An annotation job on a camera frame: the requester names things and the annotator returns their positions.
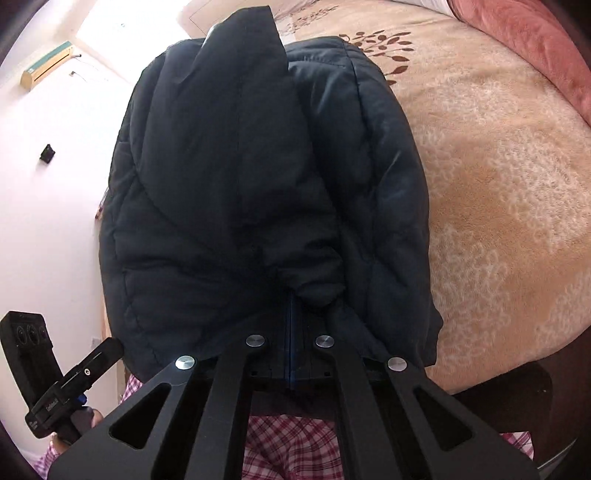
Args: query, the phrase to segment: red checkered fabric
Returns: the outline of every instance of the red checkered fabric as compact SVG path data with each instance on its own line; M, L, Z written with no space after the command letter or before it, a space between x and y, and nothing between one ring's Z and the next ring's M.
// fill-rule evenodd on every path
M121 399L127 400L142 383L133 375ZM529 432L503 433L511 445L534 457ZM45 480L58 457L50 443L34 465ZM246 433L243 480L343 480L339 444L332 422L302 417L250 417Z

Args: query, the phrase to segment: black puffer jacket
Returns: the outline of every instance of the black puffer jacket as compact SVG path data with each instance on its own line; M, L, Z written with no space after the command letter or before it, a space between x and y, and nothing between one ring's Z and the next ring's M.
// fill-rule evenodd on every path
M376 65L339 38L284 48L268 8L239 11L157 57L129 101L100 232L113 334L146 381L282 318L293 292L361 354L432 364L427 219Z

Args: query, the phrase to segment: brown leaf pattern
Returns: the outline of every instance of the brown leaf pattern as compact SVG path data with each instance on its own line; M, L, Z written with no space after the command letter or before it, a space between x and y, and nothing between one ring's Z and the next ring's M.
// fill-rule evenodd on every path
M378 30L372 33L359 31L355 36L341 33L339 37L358 47L368 57L372 57L382 69L388 85L392 86L397 82L394 76L408 70L408 65L396 66L393 62L410 61L410 59L396 54L397 51L414 51L414 48L411 47L400 48L400 46L413 44L410 40L400 40L400 37L410 34L411 32L388 34L385 30Z
M296 30L299 30L301 27L305 27L307 25L310 25L314 20L318 20L319 18L327 16L329 13L336 10L338 7L339 6L336 5L336 6L330 7L330 8L321 8L320 10L318 10L316 12L312 12L311 14L304 15L303 17L298 17L296 20L291 22L291 24L287 25L286 27L284 27L282 29L279 29L279 34L286 35L289 33L293 33Z

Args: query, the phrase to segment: black metal bracket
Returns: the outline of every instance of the black metal bracket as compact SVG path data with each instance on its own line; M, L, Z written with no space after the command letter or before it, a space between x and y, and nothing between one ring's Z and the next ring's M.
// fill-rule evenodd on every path
M90 429L92 409L84 392L123 356L120 341L107 338L56 381L30 408L25 421L38 438L56 432L69 445Z
M255 332L217 358L180 357L78 440L49 480L238 480L253 392L269 388L333 399L347 480L539 478L423 371L398 357L362 359L318 316L303 319L299 331ZM286 345L297 351L289 360Z

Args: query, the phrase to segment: bed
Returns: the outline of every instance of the bed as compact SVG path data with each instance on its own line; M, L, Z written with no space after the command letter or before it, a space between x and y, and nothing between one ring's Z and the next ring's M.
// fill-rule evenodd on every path
M465 390L591 325L588 90L571 104L490 35L414 5L318 0L277 24L285 43L338 35L357 45L408 117L430 190L432 291L444 318L428 369L436 383ZM554 80L572 93L568 79Z

